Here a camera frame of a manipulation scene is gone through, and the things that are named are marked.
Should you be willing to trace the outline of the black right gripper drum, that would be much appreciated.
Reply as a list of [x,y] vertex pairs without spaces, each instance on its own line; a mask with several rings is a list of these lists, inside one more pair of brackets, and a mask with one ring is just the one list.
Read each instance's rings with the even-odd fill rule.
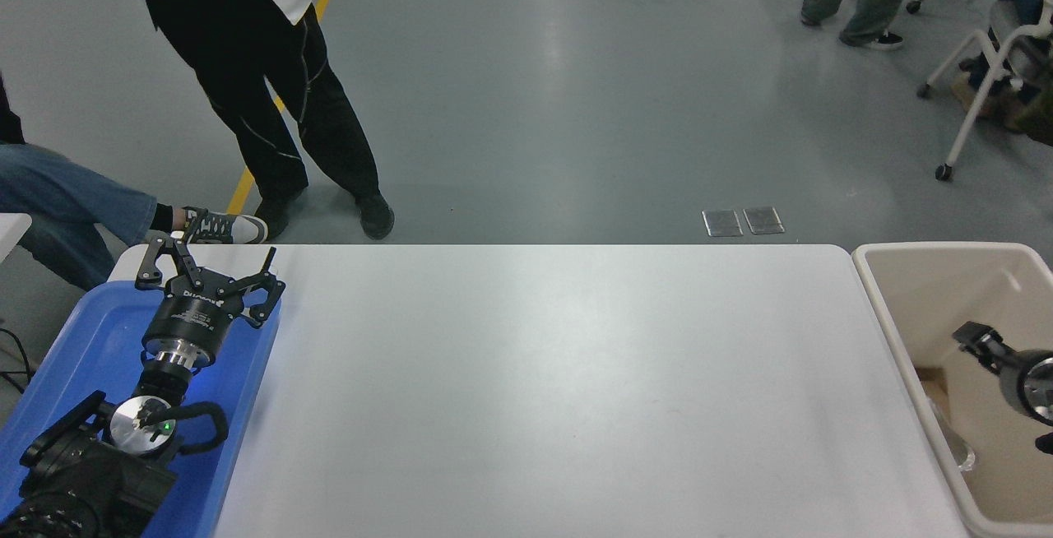
[[1005,359],[998,373],[1004,399],[1019,414],[1046,422],[1046,352],[1020,350]]

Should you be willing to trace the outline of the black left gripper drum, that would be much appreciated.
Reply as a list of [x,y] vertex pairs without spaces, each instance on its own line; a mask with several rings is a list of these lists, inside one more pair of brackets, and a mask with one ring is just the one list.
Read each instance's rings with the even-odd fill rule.
[[203,271],[200,279],[199,288],[185,275],[165,283],[165,297],[142,338],[147,353],[157,355],[180,341],[204,355],[219,353],[234,317],[244,308],[244,295],[237,295],[234,279],[222,273]]

